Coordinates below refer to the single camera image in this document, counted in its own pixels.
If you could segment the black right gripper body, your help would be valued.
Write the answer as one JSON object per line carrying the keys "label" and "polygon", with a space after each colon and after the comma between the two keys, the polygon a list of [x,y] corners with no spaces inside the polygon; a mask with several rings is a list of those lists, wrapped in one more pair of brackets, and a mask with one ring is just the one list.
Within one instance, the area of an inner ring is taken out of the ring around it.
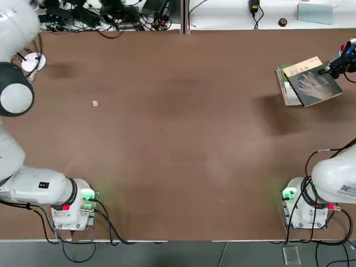
{"label": "black right gripper body", "polygon": [[344,66],[342,68],[343,73],[354,73],[355,72],[355,54],[348,56],[344,60]]}

